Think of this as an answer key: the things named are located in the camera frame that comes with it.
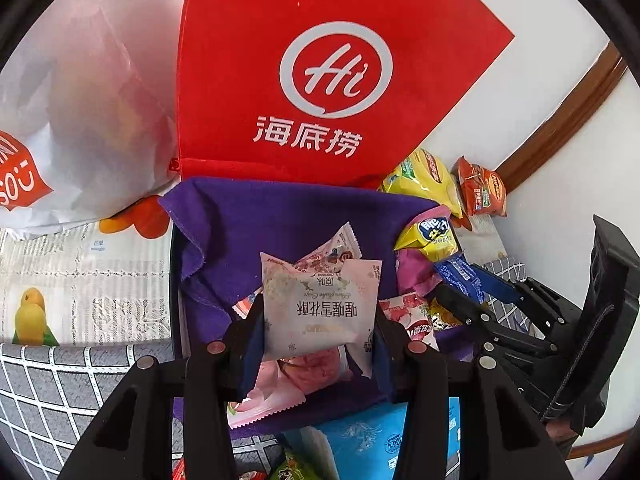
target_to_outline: pink snack wrapper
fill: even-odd
[[[315,272],[338,272],[345,260],[358,260],[362,257],[360,246],[356,240],[351,225],[347,222],[343,225],[331,240],[312,251],[304,258],[300,258],[296,265],[302,269],[311,269]],[[249,313],[254,304],[255,297],[262,292],[260,287],[248,295],[244,300],[238,301],[233,309],[242,319]]]
[[[226,407],[229,427],[239,428],[271,413],[282,412],[305,402],[305,394],[282,373],[276,361],[260,364],[255,387],[242,402]]]
[[[353,377],[344,346],[284,359],[280,361],[280,367],[305,395]]]
[[[410,292],[391,300],[381,300],[380,308],[387,319],[397,321],[404,326],[411,340],[422,341],[438,350],[427,300],[415,292]]]
[[[286,359],[345,345],[371,377],[371,337],[379,260],[350,260],[339,272],[315,272],[260,253],[265,359]]]
[[[429,218],[449,218],[450,216],[450,209],[445,205],[440,205],[420,213],[405,228]],[[442,281],[433,264],[424,257],[420,249],[396,251],[396,273],[400,294],[417,292],[420,296],[426,296]]]

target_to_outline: orange flower decoration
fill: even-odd
[[[136,231],[148,240],[163,236],[169,228],[169,215],[158,202],[158,195],[138,200],[111,218],[100,220],[98,229],[101,233],[119,233],[132,225]]]

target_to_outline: orange snack package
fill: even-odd
[[[463,156],[458,159],[456,166],[467,215],[507,216],[507,193],[495,171],[470,164]]]

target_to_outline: green snack package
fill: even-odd
[[[270,480],[321,480],[309,464],[297,458],[290,449],[284,450],[284,462],[271,472]]]

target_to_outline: blue snack package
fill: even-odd
[[[364,412],[286,433],[324,480],[392,480],[406,404],[383,402]],[[449,397],[447,474],[460,464],[460,400]]]
[[[435,262],[434,267],[442,279],[454,286],[472,300],[482,304],[484,292],[480,278],[471,266],[466,262],[462,253],[456,253],[445,260]]]

